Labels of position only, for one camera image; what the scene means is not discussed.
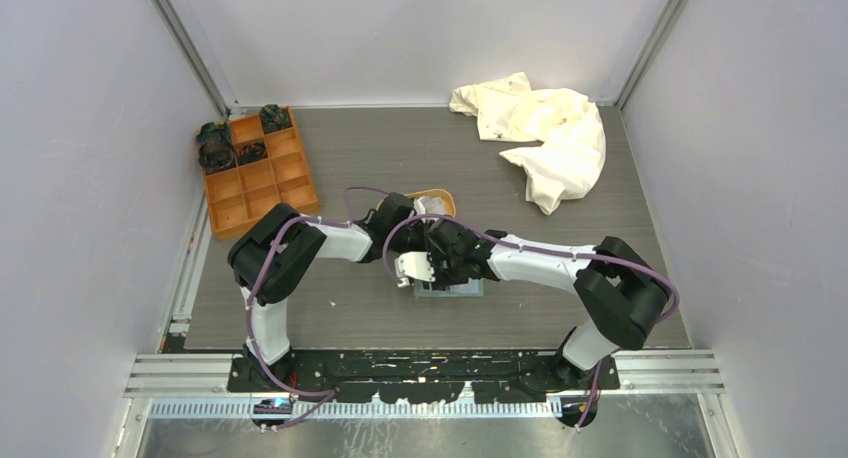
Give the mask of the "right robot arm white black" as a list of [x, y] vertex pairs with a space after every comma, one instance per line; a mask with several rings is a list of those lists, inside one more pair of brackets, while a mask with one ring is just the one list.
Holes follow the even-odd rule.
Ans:
[[567, 334], [552, 359], [556, 378], [567, 388], [582, 387], [611, 353], [641, 349], [679, 305], [674, 285], [617, 237], [560, 246], [499, 230], [480, 233], [447, 219], [424, 226], [423, 236], [438, 288], [520, 281], [579, 298], [588, 319]]

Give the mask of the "tan oval card tray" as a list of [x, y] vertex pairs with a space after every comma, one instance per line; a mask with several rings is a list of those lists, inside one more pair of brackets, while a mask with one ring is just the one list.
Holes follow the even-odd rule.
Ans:
[[454, 197], [447, 190], [440, 188], [410, 193], [390, 192], [376, 206], [378, 212], [383, 208], [399, 208], [402, 218], [427, 213], [456, 216]]

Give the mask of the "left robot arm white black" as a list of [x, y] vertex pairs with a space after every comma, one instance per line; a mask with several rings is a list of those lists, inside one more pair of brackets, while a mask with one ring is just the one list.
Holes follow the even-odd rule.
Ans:
[[275, 205], [229, 251], [227, 263], [242, 292], [248, 324], [245, 350], [252, 376], [269, 391], [292, 375], [287, 298], [317, 259], [371, 263], [383, 256], [389, 232], [415, 212], [412, 198], [390, 193], [366, 217], [328, 222], [291, 205]]

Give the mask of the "green card holder wallet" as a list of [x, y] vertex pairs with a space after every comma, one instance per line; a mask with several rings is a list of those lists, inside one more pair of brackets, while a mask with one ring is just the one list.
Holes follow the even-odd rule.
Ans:
[[481, 280], [467, 280], [464, 283], [450, 283], [433, 278], [430, 281], [410, 279], [416, 298], [460, 298], [481, 297], [484, 295]]

